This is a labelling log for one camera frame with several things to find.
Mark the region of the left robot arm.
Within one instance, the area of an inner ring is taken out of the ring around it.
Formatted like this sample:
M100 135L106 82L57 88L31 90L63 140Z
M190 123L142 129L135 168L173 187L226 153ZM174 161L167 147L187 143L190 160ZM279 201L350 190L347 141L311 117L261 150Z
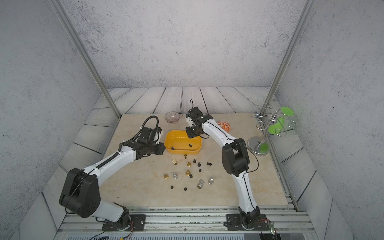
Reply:
M161 156L165 145L160 138L162 129L157 116L149 116L144 122L155 120L154 128L145 124L131 139L122 141L118 149L103 160L84 169L73 168L67 174L59 203L67 214L81 218L103 219L118 231L133 229L129 210L117 203L102 199L100 186L123 167L152 155Z

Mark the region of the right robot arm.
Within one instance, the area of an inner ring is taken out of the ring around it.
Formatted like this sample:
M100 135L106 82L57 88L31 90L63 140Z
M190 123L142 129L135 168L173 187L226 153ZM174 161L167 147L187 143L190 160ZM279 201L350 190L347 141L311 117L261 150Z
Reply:
M233 177L238 193L242 226L247 230L253 229L259 222L261 213L251 189L250 158L245 141L228 134L211 115L204 115L198 107L189 110L186 121L189 124L186 133L190 139L207 135L222 148L223 167Z

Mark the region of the yellow plastic storage box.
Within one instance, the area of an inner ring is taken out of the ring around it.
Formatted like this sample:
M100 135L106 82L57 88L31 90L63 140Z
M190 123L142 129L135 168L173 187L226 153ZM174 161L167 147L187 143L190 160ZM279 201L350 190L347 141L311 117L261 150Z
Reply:
M202 142L201 137L190 139L185 131L173 130L168 132L165 138L165 147L170 154L197 155L202 148Z

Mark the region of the silver rook chess piece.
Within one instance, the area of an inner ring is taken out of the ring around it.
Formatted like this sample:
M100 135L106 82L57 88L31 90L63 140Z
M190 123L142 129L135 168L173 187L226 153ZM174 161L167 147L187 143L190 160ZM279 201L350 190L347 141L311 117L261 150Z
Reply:
M204 180L200 179L198 182L197 188L201 190L203 188L204 184L205 184Z

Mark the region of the striped glass bowl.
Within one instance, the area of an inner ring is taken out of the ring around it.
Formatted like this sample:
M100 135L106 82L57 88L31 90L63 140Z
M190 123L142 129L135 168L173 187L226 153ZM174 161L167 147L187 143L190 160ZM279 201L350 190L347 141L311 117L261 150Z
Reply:
M180 120L180 114L177 112L169 112L165 115L165 120L169 124L175 124Z

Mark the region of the orange patterned bowl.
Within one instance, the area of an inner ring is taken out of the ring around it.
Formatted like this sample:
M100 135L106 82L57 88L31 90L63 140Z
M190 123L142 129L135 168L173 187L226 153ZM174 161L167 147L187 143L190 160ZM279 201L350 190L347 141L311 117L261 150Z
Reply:
M217 122L217 124L223 129L225 130L227 133L229 133L231 131L231 125L225 121L219 121Z

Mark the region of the metal cup tree stand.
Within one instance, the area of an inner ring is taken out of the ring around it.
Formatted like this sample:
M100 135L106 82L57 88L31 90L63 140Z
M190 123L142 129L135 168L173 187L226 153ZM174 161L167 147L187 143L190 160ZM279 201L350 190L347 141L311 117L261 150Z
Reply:
M256 127L263 132L263 136L250 138L247 142L247 148L254 155L264 156L270 152L267 136L285 137L287 131L294 129L297 124L292 120L295 112L289 107L280 107L274 110L269 103L257 107L259 111L251 113L251 116L257 120Z

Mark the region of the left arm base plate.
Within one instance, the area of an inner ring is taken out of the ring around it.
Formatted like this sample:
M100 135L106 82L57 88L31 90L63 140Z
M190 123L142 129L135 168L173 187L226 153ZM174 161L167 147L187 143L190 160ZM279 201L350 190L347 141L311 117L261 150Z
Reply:
M124 215L117 222L105 220L103 232L142 232L146 223L146 215Z

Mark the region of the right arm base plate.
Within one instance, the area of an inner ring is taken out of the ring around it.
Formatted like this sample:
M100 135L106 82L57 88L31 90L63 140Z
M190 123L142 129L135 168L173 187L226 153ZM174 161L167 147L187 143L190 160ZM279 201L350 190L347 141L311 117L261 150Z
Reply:
M223 222L224 227L229 231L269 231L270 224L265 214L257 217L246 217L241 214L227 214L226 221Z

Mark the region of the right aluminium frame post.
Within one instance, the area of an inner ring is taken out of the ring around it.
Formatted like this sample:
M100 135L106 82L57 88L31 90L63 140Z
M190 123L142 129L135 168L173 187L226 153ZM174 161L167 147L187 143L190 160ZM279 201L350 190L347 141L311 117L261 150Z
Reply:
M274 80L272 81L272 84L270 86L270 90L268 92L268 95L266 97L266 100L265 102L263 103L262 105L262 110L261 110L261 114L264 114L267 110L267 104L270 103L270 101L272 100L274 94L276 93L278 87L279 87L279 84L283 78L283 75L288 67L288 64L292 58L292 55L295 51L295 47L296 45L298 44L299 40L300 40L300 37L304 31L304 28L305 28L305 25L311 15L311 12L314 8L314 5L315 5L316 1L315 0L307 0L305 2L305 5L304 5L304 8L303 8L303 11L301 13L301 16L299 18L299 21L295 27L295 30L292 34L292 37L289 41L289 45L286 49L286 52L283 56L283 59L281 61L281 64L277 70L277 73L274 77Z

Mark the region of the aluminium frame post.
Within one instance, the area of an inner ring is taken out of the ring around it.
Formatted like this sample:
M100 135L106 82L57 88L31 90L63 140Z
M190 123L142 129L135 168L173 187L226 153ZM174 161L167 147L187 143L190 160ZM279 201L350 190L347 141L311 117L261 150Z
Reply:
M91 73L94 81L96 82L97 86L99 87L101 93L105 97L107 103L112 108L114 114L117 116L118 119L122 117L121 112L117 108L115 101L111 97L109 91L107 90L100 74L98 73L93 61L91 60L84 44L82 43L79 35L77 34L75 28L73 27L73 24L71 23L71 20L69 19L62 3L59 0L49 0L49 3L53 10L55 11L59 21L61 22L62 26L64 27L66 33L70 37L72 43L75 45L81 59L83 60L85 66Z
M292 37L289 41L289 45L286 49L286 52L283 56L283 59L281 61L281 64L277 70L277 73L274 77L274 80L272 81L272 84L270 86L270 90L268 92L268 95L266 97L266 100L265 102L263 103L262 105L262 110L261 110L261 114L264 114L267 110L267 104L270 103L270 101L272 100L274 94L276 93L278 87L279 87L279 84L283 78L283 75L288 67L288 64L292 58L292 55L295 51L295 47L296 45L298 44L299 40L300 40L300 37L304 31L304 28L305 28L305 25L311 15L311 12L314 8L314 5L315 5L316 1L315 0L307 0L305 2L305 5L304 5L304 8L303 8L303 11L301 13L301 16L299 18L299 21L295 27L295 30L292 34Z

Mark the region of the left aluminium frame post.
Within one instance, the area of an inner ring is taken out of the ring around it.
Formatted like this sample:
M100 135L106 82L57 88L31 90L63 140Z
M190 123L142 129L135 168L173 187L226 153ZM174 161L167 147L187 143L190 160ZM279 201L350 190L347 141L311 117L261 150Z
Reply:
M62 26L64 27L66 33L70 37L72 43L75 45L81 59L83 60L85 66L91 73L94 81L96 82L97 86L99 87L101 93L105 97L107 103L112 108L114 114L117 116L118 119L122 117L121 112L117 108L115 101L111 97L109 91L107 90L100 74L98 73L93 61L91 60L84 44L82 43L79 35L77 34L75 28L73 27L73 24L71 23L71 20L69 19L62 3L59 0L49 0L49 3L53 10L55 11L59 21L61 22Z

